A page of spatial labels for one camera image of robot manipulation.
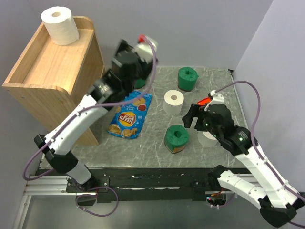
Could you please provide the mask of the green roll front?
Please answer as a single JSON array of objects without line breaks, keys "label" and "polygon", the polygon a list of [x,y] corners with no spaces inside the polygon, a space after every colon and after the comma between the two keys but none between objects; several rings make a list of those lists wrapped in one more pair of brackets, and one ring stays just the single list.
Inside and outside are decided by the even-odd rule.
[{"label": "green roll front", "polygon": [[189,134],[182,125],[172,125],[166,130],[164,144],[172,154],[184,150],[188,141]]}]

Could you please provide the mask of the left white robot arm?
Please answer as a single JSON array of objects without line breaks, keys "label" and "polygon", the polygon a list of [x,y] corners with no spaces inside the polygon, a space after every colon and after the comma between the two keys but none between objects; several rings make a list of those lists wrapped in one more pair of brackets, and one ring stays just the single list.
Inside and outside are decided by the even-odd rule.
[{"label": "left white robot arm", "polygon": [[49,165],[60,174],[67,174],[89,190],[97,186],[91,171],[71,152],[79,137],[113,107],[120,106],[135,88],[137,80],[146,80],[156,70],[158,43],[143,36],[137,45],[121,40],[109,70],[84,95],[77,107],[47,135],[37,135],[34,142]]}]

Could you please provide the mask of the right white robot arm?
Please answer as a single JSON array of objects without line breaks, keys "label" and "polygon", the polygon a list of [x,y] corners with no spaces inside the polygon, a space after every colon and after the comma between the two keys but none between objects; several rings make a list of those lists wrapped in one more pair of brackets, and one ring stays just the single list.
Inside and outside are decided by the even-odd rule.
[{"label": "right white robot arm", "polygon": [[208,174],[210,186],[228,189],[248,200],[276,228],[290,223],[297,215],[297,210],[305,205],[304,197],[283,181],[263,152],[256,152],[261,147],[256,139],[251,139],[251,132],[234,124],[231,112],[224,104],[191,104],[188,113],[182,118],[184,126],[190,128],[194,118],[197,118],[194,128],[215,137],[259,183],[256,186],[218,165]]}]

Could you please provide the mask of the white paper towel roll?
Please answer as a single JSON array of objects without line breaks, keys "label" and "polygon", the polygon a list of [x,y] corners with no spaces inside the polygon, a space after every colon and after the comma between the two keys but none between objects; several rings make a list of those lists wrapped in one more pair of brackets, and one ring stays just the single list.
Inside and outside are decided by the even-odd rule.
[{"label": "white paper towel roll", "polygon": [[67,7],[51,7],[41,13],[41,20],[56,45],[69,45],[79,39],[72,12]]},{"label": "white paper towel roll", "polygon": [[209,132],[198,132],[198,141],[203,147],[214,147],[218,140]]},{"label": "white paper towel roll", "polygon": [[169,115],[178,115],[181,112],[184,95],[177,90],[169,90],[164,95],[163,110]]}]

